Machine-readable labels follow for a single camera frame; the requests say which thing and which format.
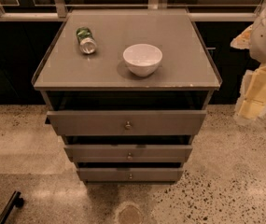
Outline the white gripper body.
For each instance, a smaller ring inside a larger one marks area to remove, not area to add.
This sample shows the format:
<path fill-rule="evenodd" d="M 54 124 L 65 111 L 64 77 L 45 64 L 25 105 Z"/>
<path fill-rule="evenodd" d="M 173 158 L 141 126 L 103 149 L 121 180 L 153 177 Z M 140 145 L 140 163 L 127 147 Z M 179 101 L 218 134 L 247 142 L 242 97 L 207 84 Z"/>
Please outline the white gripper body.
<path fill-rule="evenodd" d="M 246 70 L 240 89 L 240 103 L 266 105 L 266 63 L 255 71 Z"/>

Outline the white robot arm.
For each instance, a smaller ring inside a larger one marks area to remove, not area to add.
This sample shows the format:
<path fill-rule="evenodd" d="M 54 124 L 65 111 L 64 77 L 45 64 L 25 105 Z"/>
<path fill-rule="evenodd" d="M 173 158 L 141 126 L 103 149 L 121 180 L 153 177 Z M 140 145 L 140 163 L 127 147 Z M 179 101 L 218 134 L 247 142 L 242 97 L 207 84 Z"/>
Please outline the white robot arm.
<path fill-rule="evenodd" d="M 231 47 L 248 49 L 250 57 L 260 62 L 255 71 L 245 72 L 235 107 L 236 116 L 251 120 L 261 118 L 266 114 L 266 7 L 232 40 Z"/>

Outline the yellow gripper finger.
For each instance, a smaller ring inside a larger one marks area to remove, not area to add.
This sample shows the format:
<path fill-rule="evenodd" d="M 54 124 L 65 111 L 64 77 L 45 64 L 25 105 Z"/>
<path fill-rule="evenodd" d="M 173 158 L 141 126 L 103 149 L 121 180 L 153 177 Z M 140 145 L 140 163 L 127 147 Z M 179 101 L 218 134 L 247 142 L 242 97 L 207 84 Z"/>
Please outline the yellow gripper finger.
<path fill-rule="evenodd" d="M 235 116 L 238 119 L 256 120 L 266 114 L 266 104 L 247 101 L 240 97 L 235 105 Z"/>

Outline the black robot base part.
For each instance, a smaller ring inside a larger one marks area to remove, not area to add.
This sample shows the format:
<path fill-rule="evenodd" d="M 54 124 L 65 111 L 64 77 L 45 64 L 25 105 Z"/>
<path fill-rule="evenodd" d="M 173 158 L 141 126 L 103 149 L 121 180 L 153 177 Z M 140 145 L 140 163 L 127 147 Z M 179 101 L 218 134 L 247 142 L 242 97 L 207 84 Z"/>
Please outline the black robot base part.
<path fill-rule="evenodd" d="M 0 224 L 5 224 L 14 207 L 22 208 L 23 205 L 24 199 L 22 198 L 21 193 L 19 191 L 14 191 L 0 215 Z"/>

